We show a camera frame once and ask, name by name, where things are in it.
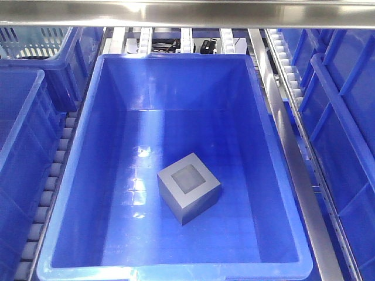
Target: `gray cube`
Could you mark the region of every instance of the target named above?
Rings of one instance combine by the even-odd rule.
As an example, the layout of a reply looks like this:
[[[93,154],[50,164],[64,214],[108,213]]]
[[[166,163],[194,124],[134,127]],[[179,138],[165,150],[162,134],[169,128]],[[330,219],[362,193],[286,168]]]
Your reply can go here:
[[[182,225],[219,199],[220,182],[195,153],[161,170],[158,182],[160,195]]]

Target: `black device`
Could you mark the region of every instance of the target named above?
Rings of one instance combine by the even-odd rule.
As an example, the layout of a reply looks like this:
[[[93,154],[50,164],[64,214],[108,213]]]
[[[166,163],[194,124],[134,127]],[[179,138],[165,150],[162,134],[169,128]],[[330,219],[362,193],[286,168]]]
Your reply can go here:
[[[216,40],[205,40],[200,47],[201,54],[213,54],[213,50],[215,49]]]

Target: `metal bar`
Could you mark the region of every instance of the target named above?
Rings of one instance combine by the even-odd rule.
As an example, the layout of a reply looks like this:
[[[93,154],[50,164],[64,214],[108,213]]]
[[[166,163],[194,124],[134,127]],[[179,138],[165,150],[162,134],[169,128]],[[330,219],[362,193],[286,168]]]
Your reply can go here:
[[[321,169],[321,167],[319,165],[319,162],[316,158],[315,152],[312,149],[310,141],[308,141],[309,137],[308,137],[308,135],[306,133],[306,130],[304,128],[301,115],[299,114],[299,111],[298,111],[300,100],[297,100],[298,98],[295,98],[295,96],[293,95],[293,89],[292,89],[290,83],[288,83],[287,73],[285,71],[284,66],[282,65],[282,62],[281,62],[282,58],[280,58],[280,56],[278,56],[277,47],[274,46],[274,44],[273,44],[272,35],[270,34],[270,32],[268,30],[265,31],[265,35],[266,35],[267,42],[268,42],[268,45],[270,47],[272,56],[274,58],[277,70],[280,74],[282,83],[284,85],[285,92],[286,92],[287,97],[289,99],[289,104],[291,105],[291,109],[292,109],[292,112],[293,112],[293,115],[294,115],[294,119],[296,120],[296,124],[297,124],[298,130],[299,130],[299,133],[301,134],[302,139],[304,140],[305,147],[306,147],[306,149],[309,153],[309,156],[311,157],[311,163],[313,165],[315,177],[316,177],[316,179],[317,179],[317,181],[318,181],[318,183],[321,187],[321,192],[323,194],[324,202],[325,202],[326,207],[328,209],[328,213],[329,213],[331,222],[333,224],[333,227],[336,231],[336,236],[337,236],[337,238],[339,240],[339,243],[341,245],[341,249],[342,249],[345,261],[348,265],[349,272],[350,272],[353,280],[362,280],[362,277],[361,277],[360,272],[358,270],[358,266],[356,264],[353,252],[350,248],[349,241],[346,238],[345,232],[343,230],[342,224],[340,222],[338,213],[337,213],[336,208],[335,208],[335,204],[333,203],[333,198],[330,195],[328,185],[325,181],[322,169]]]
[[[128,28],[114,28],[108,54],[122,54],[126,44]]]
[[[234,38],[245,38],[247,36],[246,29],[232,29]],[[128,38],[139,39],[141,28],[129,28]],[[181,38],[180,28],[154,28],[152,34],[154,39],[176,39]],[[193,38],[220,38],[220,31],[216,29],[198,28],[193,29]]]
[[[248,30],[322,281],[343,281],[312,184],[258,29]]]
[[[1,25],[375,28],[372,0],[0,0]]]

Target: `blue plastic bin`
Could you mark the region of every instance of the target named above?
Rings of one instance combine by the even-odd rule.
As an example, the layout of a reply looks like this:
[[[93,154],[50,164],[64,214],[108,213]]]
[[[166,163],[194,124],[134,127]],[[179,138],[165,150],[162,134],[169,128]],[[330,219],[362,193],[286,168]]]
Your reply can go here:
[[[323,63],[375,155],[375,31],[336,31]]]
[[[0,28],[0,46],[6,53],[0,66],[43,69],[56,109],[76,111],[102,34],[103,28]]]
[[[13,278],[64,125],[44,76],[0,68],[0,280]]]
[[[372,280],[375,159],[322,56],[314,56],[311,63],[315,73],[299,110],[361,274]]]
[[[223,192],[182,227],[156,174],[191,152]],[[299,280],[311,269],[251,59],[101,56],[38,278]]]
[[[335,32],[335,29],[317,29],[319,33],[319,38],[323,41],[323,43],[328,46],[330,40]]]

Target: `cube top face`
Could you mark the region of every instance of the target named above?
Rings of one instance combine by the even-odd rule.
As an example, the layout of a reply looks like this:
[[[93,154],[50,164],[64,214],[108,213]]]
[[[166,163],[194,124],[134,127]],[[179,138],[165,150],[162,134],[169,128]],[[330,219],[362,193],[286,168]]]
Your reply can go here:
[[[206,182],[202,175],[191,164],[171,176],[185,194]]]
[[[220,185],[195,153],[164,168],[158,173],[158,177],[181,208],[187,207]]]

